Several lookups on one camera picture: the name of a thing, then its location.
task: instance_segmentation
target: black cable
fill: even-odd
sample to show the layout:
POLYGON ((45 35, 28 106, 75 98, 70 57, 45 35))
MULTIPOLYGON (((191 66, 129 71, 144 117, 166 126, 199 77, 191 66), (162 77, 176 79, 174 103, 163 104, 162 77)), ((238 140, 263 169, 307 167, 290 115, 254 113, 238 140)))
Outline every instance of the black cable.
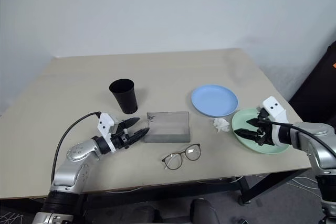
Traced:
POLYGON ((61 139, 59 140, 59 143, 57 145, 56 151, 55 151, 55 157, 54 157, 54 162, 52 163, 52 170, 51 170, 51 184, 54 181, 54 176, 55 176, 55 169, 56 169, 56 163, 57 163, 57 157, 58 157, 58 152, 59 149, 61 148, 62 142, 64 140, 64 138, 66 137, 66 135, 69 133, 69 131, 80 121, 84 120, 85 118, 88 118, 89 116, 92 115, 96 115, 98 118, 100 117, 101 112, 97 111, 97 112, 92 112, 90 114, 87 114, 83 117, 81 117, 80 119, 78 119, 76 122, 74 122, 70 127, 68 127, 68 129, 65 131, 65 133, 63 134, 63 136, 61 137, 61 139))
POLYGON ((287 123, 278 123, 278 122, 273 122, 273 121, 264 121, 262 120, 263 122, 265 123, 269 123, 269 124, 275 124, 275 125, 280 125, 280 126, 284 126, 284 127, 287 127, 287 128, 291 128, 291 129, 294 129, 294 130, 297 130, 299 132, 302 132, 303 134, 305 135, 308 135, 310 136, 312 139, 314 139, 315 141, 317 141, 319 144, 321 144, 324 148, 326 148, 335 158, 336 158, 336 153, 335 151, 329 146, 327 145, 325 142, 323 142, 322 140, 320 140, 317 136, 315 136, 314 134, 308 132, 308 131, 305 131, 299 127, 296 127, 296 126, 293 126, 291 124, 287 124, 287 123))

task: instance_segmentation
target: black cup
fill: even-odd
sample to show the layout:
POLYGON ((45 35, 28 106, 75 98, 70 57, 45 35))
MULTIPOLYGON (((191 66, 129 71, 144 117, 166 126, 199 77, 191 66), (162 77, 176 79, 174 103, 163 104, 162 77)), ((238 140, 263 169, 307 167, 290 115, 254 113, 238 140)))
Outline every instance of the black cup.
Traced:
POLYGON ((133 114, 138 110, 134 93, 134 82, 129 79, 119 79, 111 83, 110 91, 116 98, 125 114, 133 114))

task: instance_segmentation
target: glasses lens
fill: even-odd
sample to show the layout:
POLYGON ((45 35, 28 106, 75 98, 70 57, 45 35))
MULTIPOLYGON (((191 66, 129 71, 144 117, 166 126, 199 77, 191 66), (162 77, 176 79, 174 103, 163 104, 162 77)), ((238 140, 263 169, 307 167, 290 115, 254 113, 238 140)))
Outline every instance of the glasses lens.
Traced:
POLYGON ((182 156, 178 153, 173 153, 166 157, 164 162, 169 169, 176 170, 182 165, 182 156))
POLYGON ((185 150, 185 155, 190 160, 197 160, 201 156, 201 148, 198 145, 192 145, 185 150))

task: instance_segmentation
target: glasses frame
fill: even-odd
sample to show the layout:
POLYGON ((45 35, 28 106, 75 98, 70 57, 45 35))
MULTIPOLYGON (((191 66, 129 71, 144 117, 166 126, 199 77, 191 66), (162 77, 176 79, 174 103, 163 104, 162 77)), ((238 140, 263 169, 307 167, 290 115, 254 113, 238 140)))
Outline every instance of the glasses frame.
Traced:
POLYGON ((183 164, 183 157, 182 157, 182 154, 183 154, 183 153, 184 153, 185 157, 186 157, 187 159, 189 159, 190 161, 196 161, 196 160, 198 160, 198 159, 201 157, 201 153, 202 153, 201 145, 200 145, 200 144, 192 144, 192 145, 189 145, 184 151, 171 153, 171 154, 165 156, 161 161, 164 162, 165 166, 166 166, 169 170, 177 170, 177 169, 179 169, 179 168, 182 166, 182 164, 183 164), (190 159, 190 158, 188 158, 188 156, 187 156, 187 152, 186 152, 186 151, 187 151, 187 149, 189 149, 191 146, 194 146, 194 145, 197 145, 198 148, 200 148, 200 149, 199 149, 199 152, 200 152, 199 154, 200 154, 200 155, 199 155, 199 157, 198 157, 197 159, 190 159), (167 163, 166 163, 166 161, 165 161, 166 158, 168 158, 169 156, 171 156, 171 155, 173 155, 173 154, 179 154, 179 155, 181 156, 181 164, 180 164, 180 166, 179 166, 178 168, 176 168, 176 169, 171 169, 171 168, 169 168, 168 165, 167 165, 167 163))

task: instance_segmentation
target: eyeglasses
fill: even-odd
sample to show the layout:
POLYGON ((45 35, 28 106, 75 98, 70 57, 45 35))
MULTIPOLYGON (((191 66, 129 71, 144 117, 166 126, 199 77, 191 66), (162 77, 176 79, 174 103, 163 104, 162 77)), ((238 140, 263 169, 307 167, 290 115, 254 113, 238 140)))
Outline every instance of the eyeglasses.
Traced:
POLYGON ((167 169, 167 168, 170 170, 179 169, 182 165, 182 154, 183 153, 191 161, 198 160, 201 156, 201 145, 193 144, 193 145, 190 145, 187 149, 185 149, 182 152, 175 152, 175 153, 169 154, 167 157, 162 159, 162 162, 166 164, 166 167, 164 169, 167 169))

